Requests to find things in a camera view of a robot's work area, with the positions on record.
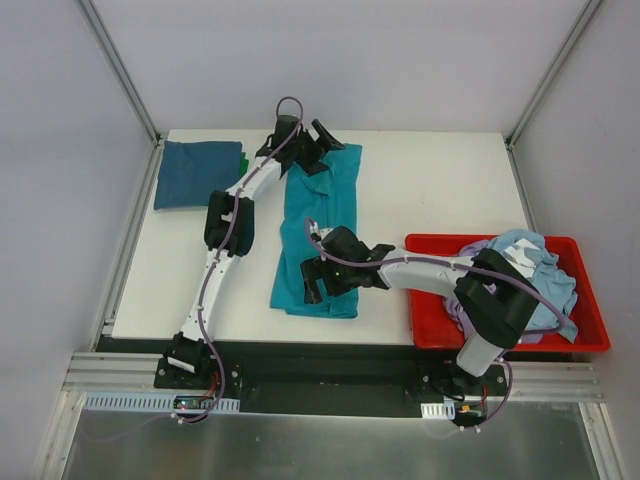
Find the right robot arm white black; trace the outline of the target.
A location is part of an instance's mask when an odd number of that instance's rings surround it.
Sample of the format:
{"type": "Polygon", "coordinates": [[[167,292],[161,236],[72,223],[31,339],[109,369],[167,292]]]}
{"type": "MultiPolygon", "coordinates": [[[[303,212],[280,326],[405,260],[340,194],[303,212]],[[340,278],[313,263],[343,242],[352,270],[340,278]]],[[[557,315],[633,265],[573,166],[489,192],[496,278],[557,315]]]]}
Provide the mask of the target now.
{"type": "Polygon", "coordinates": [[[308,304],[364,288],[416,290],[459,302],[473,331],[455,362],[431,378],[433,389],[449,398],[484,385],[491,364],[517,345],[540,303],[533,285],[487,248],[474,256],[442,257],[390,244],[368,247],[347,227],[320,228],[314,221],[305,234],[317,251],[300,265],[308,304]]]}

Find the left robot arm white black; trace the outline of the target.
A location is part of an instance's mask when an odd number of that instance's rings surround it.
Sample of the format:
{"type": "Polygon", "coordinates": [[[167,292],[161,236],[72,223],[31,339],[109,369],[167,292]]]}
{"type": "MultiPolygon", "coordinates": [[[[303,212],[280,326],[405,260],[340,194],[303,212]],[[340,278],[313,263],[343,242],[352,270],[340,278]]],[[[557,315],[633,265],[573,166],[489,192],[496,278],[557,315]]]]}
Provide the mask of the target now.
{"type": "Polygon", "coordinates": [[[217,354],[209,344],[210,317],[230,270],[247,255],[255,236],[255,201],[278,182],[293,165],[308,176],[329,169],[323,162],[332,151],[346,146],[317,119],[311,135],[295,115],[279,114],[273,133],[256,151],[247,172],[231,187],[216,190],[209,198],[204,243],[207,254],[202,278],[180,331],[174,335],[163,358],[188,388],[199,389],[216,369],[217,354]]]}

